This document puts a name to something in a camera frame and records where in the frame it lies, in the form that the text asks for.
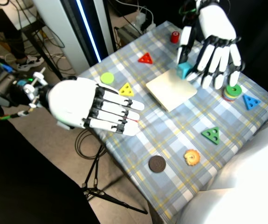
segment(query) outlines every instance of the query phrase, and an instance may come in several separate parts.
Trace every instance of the shoe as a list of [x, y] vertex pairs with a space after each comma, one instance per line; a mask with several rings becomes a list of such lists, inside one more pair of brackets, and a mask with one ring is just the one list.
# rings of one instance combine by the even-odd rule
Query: shoe
[[29, 71], [30, 68], [40, 66], [45, 60], [42, 57], [27, 56], [27, 61], [23, 64], [17, 63], [18, 71]]

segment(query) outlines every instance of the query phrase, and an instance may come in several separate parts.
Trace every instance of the teal cube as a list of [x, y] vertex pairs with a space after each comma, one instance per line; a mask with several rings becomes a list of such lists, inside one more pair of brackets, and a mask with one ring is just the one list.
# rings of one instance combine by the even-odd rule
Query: teal cube
[[177, 66], [177, 76], [181, 79], [185, 79], [186, 75], [189, 73], [189, 71], [193, 68], [190, 63], [184, 62]]

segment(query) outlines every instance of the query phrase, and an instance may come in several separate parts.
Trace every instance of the red triangle block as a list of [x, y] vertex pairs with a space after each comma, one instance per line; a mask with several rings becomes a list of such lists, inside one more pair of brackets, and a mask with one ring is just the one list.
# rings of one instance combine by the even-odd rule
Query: red triangle block
[[147, 52], [138, 60], [138, 62], [152, 64], [151, 55]]

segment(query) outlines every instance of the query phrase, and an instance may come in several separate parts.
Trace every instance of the orange scalloped cookie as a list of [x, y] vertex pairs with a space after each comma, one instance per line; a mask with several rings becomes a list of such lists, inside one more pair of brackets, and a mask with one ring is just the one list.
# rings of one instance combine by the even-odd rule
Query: orange scalloped cookie
[[200, 155], [194, 149], [187, 150], [184, 158], [189, 166], [195, 166], [200, 161]]

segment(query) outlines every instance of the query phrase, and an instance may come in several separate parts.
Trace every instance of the yellow triangle block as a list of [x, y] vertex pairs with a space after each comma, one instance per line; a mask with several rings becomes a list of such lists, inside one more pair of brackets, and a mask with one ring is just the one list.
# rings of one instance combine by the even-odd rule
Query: yellow triangle block
[[132, 88], [130, 87], [129, 83], [124, 84], [123, 87], [119, 90], [119, 94], [122, 96], [128, 96], [128, 97], [133, 97], [134, 93]]

